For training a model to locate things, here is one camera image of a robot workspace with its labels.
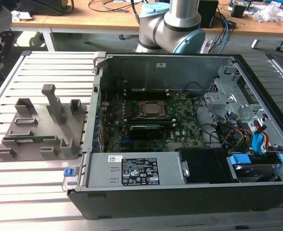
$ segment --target barcode label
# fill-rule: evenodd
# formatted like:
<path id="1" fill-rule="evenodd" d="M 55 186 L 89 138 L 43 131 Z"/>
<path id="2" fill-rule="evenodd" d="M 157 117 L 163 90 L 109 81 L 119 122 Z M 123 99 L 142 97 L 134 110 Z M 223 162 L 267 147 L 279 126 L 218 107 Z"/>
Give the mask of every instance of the barcode label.
<path id="1" fill-rule="evenodd" d="M 121 162 L 122 156 L 121 155 L 109 155 L 108 162 Z"/>

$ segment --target white sticker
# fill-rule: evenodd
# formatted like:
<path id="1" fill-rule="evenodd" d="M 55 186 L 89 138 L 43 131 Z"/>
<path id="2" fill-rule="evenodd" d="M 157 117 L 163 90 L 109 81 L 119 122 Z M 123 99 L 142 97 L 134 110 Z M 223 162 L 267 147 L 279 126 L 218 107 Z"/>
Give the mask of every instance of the white sticker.
<path id="1" fill-rule="evenodd" d="M 149 181 L 159 180 L 159 177 L 149 177 Z"/>
<path id="2" fill-rule="evenodd" d="M 121 162 L 122 156 L 121 155 L 109 155 L 108 162 Z"/>
<path id="3" fill-rule="evenodd" d="M 166 67 L 166 63 L 156 63 L 156 67 L 165 68 Z"/>

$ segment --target blue latch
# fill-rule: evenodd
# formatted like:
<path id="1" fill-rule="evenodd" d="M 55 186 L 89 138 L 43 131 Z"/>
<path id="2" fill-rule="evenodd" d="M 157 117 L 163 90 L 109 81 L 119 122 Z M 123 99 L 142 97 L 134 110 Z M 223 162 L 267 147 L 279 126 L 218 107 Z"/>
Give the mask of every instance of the blue latch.
<path id="1" fill-rule="evenodd" d="M 283 154 L 279 154 L 278 157 L 280 158 L 281 162 L 283 163 Z"/>
<path id="2" fill-rule="evenodd" d="M 232 165 L 249 165 L 252 163 L 248 154 L 233 154 L 231 157 L 229 157 L 229 159 Z"/>
<path id="3" fill-rule="evenodd" d="M 261 151 L 261 146 L 262 146 L 262 143 L 263 143 L 263 139 L 264 139 L 264 137 L 260 133 L 257 133 L 257 134 L 253 135 L 252 148 L 259 155 L 263 155 L 263 153 Z"/>
<path id="4" fill-rule="evenodd" d="M 76 168 L 66 168 L 64 170 L 64 177 L 75 177 L 76 176 Z"/>

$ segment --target desk leg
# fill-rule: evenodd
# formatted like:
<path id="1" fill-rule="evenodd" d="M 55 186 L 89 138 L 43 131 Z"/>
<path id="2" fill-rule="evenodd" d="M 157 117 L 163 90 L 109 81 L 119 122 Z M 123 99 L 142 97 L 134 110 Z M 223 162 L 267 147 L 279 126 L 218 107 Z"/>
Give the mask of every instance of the desk leg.
<path id="1" fill-rule="evenodd" d="M 257 48 L 257 46 L 258 46 L 258 44 L 259 44 L 259 42 L 260 42 L 260 40 L 258 40 L 258 39 L 256 39 L 256 40 L 254 40 L 254 42 L 252 43 L 252 48 L 253 49 L 256 49 Z"/>
<path id="2" fill-rule="evenodd" d="M 45 28 L 43 31 L 44 40 L 48 51 L 56 51 L 55 40 L 50 28 Z"/>

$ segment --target metal slatted table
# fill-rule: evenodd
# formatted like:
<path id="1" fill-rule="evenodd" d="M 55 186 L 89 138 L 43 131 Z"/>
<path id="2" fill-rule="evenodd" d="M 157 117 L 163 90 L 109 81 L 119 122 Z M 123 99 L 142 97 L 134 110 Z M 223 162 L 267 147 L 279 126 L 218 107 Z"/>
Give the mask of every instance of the metal slatted table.
<path id="1" fill-rule="evenodd" d="M 35 104 L 48 103 L 41 94 L 44 83 L 56 86 L 55 94 L 61 102 L 69 103 L 71 99 L 79 98 L 83 103 L 89 103 L 94 79 L 93 56 L 93 52 L 35 51 L 21 56 L 0 88 L 0 143 L 13 119 L 14 104 L 19 97 L 29 97 Z M 273 67 L 273 61 L 260 57 L 246 57 L 246 60 L 283 108 L 283 87 L 277 91 L 283 84 L 283 76 L 277 67 Z M 136 231 L 204 230 L 206 227 L 234 230 L 235 226 L 241 225 L 250 229 L 272 227 L 276 231 L 283 230 L 283 205 L 265 212 L 86 220 L 61 187 L 64 168 L 79 163 L 80 157 L 68 161 L 0 163 L 0 230 Z"/>

